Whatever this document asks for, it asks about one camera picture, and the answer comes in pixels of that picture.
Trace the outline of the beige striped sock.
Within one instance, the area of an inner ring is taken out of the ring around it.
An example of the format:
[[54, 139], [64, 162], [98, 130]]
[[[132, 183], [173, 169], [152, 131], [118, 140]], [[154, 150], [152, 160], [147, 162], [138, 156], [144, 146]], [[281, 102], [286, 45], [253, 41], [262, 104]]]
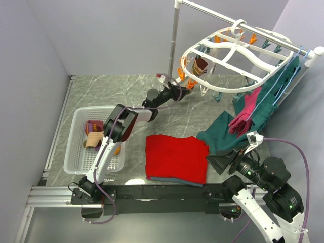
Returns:
[[[208, 63], [201, 56], [197, 56], [192, 65], [191, 74], [195, 75], [196, 77], [200, 77], [207, 72], [207, 65]], [[188, 81], [187, 88], [191, 90], [197, 83], [197, 81], [190, 79]]]
[[84, 148], [96, 148], [99, 144], [101, 144], [103, 137], [103, 132], [90, 132], [87, 136], [87, 140], [84, 142]]

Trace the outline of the white round clip hanger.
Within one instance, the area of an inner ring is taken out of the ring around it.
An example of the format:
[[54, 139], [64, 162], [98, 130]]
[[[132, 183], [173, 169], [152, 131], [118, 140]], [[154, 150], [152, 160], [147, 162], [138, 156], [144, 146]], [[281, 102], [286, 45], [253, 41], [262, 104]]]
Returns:
[[[228, 37], [231, 37], [231, 36], [232, 36], [231, 32], [228, 31], [228, 28], [230, 28], [230, 27], [231, 27], [231, 26], [229, 26], [229, 27], [227, 27], [227, 28], [223, 28], [223, 30], [224, 30], [223, 34], [226, 35], [226, 36], [228, 36]], [[253, 44], [253, 45], [258, 46], [258, 47], [261, 47], [261, 48], [266, 48], [266, 49], [269, 50], [269, 51], [274, 51], [274, 52], [276, 52], [276, 53], [278, 53], [278, 54], [285, 55], [285, 56], [289, 55], [289, 53], [290, 53], [290, 50], [288, 50], [288, 51], [284, 51], [283, 53], [280, 53], [279, 51], [271, 50], [269, 47], [262, 47], [262, 46], [260, 46], [260, 45], [257, 45], [257, 44], [256, 44], [256, 42], [257, 42], [257, 38], [260, 37], [260, 36], [258, 36], [258, 35], [256, 35], [256, 34], [253, 34], [253, 33], [249, 32], [249, 31], [245, 31], [245, 32], [243, 32], [242, 30], [237, 29], [236, 32], [237, 32], [237, 33], [242, 33], [242, 34], [243, 34], [243, 38], [242, 38], [242, 40], [243, 40], [243, 42], [245, 42], [245, 43]], [[187, 67], [187, 70], [188, 70], [190, 73], [191, 73], [191, 71], [192, 71], [192, 65], [193, 65], [193, 63], [194, 63], [194, 60], [195, 60], [195, 58], [196, 58], [197, 56], [198, 56], [198, 55], [195, 54], [195, 53], [191, 53], [191, 54], [189, 54], [189, 55], [187, 56], [187, 65], [186, 65], [186, 67]], [[242, 75], [240, 75], [240, 74], [238, 74], [238, 73], [236, 73], [236, 72], [234, 72], [234, 71], [232, 71], [232, 70], [229, 70], [229, 69], [227, 69], [227, 68], [225, 68], [225, 67], [223, 67], [223, 66], [221, 66], [221, 65], [214, 64], [214, 63], [212, 63], [211, 61], [207, 60], [206, 58], [203, 58], [203, 59], [208, 63], [208, 65], [207, 65], [207, 72], [206, 72], [205, 74], [201, 75], [201, 76], [199, 77], [200, 79], [202, 79], [202, 80], [204, 80], [204, 81], [207, 81], [207, 82], [209, 82], [210, 84], [215, 85], [215, 86], [218, 86], [218, 87], [221, 87], [221, 88], [243, 88], [243, 86], [239, 87], [239, 86], [233, 86], [233, 85], [225, 85], [225, 86], [222, 86], [222, 85], [218, 85], [218, 84], [216, 84], [216, 83], [213, 83], [213, 82], [209, 81], [209, 80], [207, 79], [207, 75], [212, 75], [212, 74], [214, 74], [215, 71], [225, 71], [225, 72], [228, 72], [228, 73], [230, 73], [230, 74], [238, 75], [238, 76], [241, 76], [241, 77], [245, 77], [245, 76], [242, 76]], [[263, 71], [262, 69], [256, 67], [256, 66], [255, 66], [254, 64], [252, 64], [252, 63], [251, 63], [251, 62], [250, 62], [250, 61], [249, 61], [245, 56], [243, 56], [241, 53], [238, 53], [238, 52], [234, 53], [234, 55], [233, 55], [233, 56], [230, 58], [230, 60], [228, 61], [228, 64], [231, 64], [231, 65], [233, 65], [233, 66], [235, 66], [235, 67], [237, 67], [237, 68], [239, 68], [239, 69], [241, 69], [241, 70], [243, 70], [243, 71], [245, 71], [245, 72], [251, 73], [251, 74], [253, 74], [253, 75], [255, 75], [255, 76], [259, 77], [259, 78], [264, 78], [265, 75], [266, 75], [266, 72], [265, 72], [265, 71]], [[178, 68], [178, 73], [179, 73], [179, 77], [180, 77], [180, 76], [184, 76], [184, 73], [183, 73], [183, 71], [180, 69], [180, 67]], [[187, 86], [189, 80], [190, 80], [190, 78], [186, 78], [186, 79], [185, 79], [184, 81], [182, 81], [182, 82], [184, 82], [185, 85]]]

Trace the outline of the maroon purple striped sock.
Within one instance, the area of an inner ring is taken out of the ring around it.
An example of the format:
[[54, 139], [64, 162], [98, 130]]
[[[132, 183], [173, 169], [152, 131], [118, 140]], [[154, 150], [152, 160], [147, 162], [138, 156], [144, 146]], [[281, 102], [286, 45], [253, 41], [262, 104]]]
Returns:
[[85, 134], [88, 136], [90, 132], [103, 132], [104, 122], [99, 120], [89, 120], [85, 124]]
[[114, 154], [115, 155], [119, 154], [120, 150], [121, 150], [121, 147], [118, 147]]

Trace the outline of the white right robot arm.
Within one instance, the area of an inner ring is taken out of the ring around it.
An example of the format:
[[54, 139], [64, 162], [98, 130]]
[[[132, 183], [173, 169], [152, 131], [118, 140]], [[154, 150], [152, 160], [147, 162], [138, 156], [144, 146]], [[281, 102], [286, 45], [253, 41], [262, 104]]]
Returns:
[[218, 174], [229, 174], [208, 199], [236, 203], [266, 242], [310, 241], [304, 224], [306, 209], [299, 193], [288, 184], [291, 173], [282, 159], [268, 157], [260, 163], [239, 150], [206, 159]]

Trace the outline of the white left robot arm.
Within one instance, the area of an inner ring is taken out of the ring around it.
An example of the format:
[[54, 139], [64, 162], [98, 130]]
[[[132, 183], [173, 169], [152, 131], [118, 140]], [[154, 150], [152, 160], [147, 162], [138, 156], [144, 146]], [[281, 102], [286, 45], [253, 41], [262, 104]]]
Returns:
[[130, 136], [136, 122], [153, 121], [162, 105], [169, 100], [175, 103], [190, 93], [190, 89], [168, 83], [162, 91], [150, 89], [146, 99], [140, 107], [126, 107], [118, 104], [104, 123], [103, 140], [101, 147], [90, 170], [79, 183], [79, 190], [89, 203], [94, 204], [100, 200], [103, 192], [100, 185], [104, 181], [106, 170], [117, 148]]

